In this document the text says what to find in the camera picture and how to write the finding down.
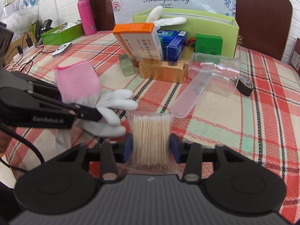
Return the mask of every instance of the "brown chair back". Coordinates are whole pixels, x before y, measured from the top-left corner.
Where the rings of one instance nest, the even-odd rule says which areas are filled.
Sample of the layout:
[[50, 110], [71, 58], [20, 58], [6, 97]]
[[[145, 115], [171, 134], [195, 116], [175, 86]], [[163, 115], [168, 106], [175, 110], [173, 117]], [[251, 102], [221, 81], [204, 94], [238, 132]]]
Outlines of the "brown chair back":
[[110, 31], [115, 26], [111, 0], [90, 0], [97, 31]]
[[241, 46], [282, 59], [293, 7], [289, 0], [237, 0]]

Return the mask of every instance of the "blue box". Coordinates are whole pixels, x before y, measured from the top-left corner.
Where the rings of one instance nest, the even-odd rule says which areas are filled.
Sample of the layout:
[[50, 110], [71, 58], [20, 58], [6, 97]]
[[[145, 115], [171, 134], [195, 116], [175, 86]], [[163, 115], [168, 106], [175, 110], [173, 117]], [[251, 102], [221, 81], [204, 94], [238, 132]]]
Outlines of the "blue box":
[[187, 42], [187, 31], [180, 31], [179, 34], [167, 45], [167, 61], [176, 62]]
[[167, 45], [178, 35], [177, 31], [158, 30], [158, 37], [162, 38], [161, 46], [163, 48], [163, 55], [167, 58]]

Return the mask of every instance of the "white electronic device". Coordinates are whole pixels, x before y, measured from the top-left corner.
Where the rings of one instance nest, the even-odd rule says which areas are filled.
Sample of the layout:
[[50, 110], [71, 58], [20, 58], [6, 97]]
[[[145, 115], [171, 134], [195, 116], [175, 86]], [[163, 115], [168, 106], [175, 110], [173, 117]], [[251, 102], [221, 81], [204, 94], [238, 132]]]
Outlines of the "white electronic device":
[[71, 47], [71, 45], [72, 45], [72, 42], [62, 44], [55, 50], [55, 52], [52, 53], [52, 57], [55, 58], [57, 56], [63, 55]]

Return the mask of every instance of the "table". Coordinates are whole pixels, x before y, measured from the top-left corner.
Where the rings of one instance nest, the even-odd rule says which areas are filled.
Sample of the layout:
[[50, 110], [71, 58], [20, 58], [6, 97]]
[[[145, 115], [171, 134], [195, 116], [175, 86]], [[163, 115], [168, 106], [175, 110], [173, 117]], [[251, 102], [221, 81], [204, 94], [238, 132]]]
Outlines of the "table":
[[[49, 50], [56, 47], [47, 46]], [[191, 81], [183, 84], [142, 79], [138, 74], [124, 77], [118, 55], [124, 53], [110, 31], [98, 32], [73, 41], [64, 55], [52, 58], [42, 54], [34, 60], [29, 75], [54, 83], [53, 69], [88, 59], [96, 69], [105, 92], [130, 89], [140, 111], [165, 112]], [[241, 60], [241, 71], [250, 77], [255, 89], [250, 97], [237, 90], [228, 98], [205, 92], [185, 119], [175, 119], [172, 132], [208, 147], [225, 144], [278, 174], [287, 185], [287, 196], [280, 213], [294, 223], [300, 218], [299, 163], [300, 163], [300, 79], [296, 72], [269, 56], [238, 46], [236, 57]], [[122, 124], [128, 129], [126, 113], [119, 111]], [[46, 160], [56, 155], [56, 130], [19, 128], [19, 134], [41, 151]], [[73, 128], [72, 143], [95, 146], [104, 139]], [[32, 169], [39, 165], [31, 150], [13, 140], [6, 152], [11, 165]], [[211, 165], [205, 165], [208, 176]], [[98, 172], [91, 165], [90, 172]]]

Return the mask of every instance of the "pink flower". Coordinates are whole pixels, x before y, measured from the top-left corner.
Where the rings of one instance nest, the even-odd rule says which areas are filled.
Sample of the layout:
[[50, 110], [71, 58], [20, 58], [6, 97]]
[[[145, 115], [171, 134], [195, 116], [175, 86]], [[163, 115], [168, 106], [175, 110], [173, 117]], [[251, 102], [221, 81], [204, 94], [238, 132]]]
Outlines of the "pink flower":
[[121, 5], [120, 5], [119, 2], [113, 0], [113, 1], [112, 1], [112, 8], [113, 8], [114, 11], [120, 11]]

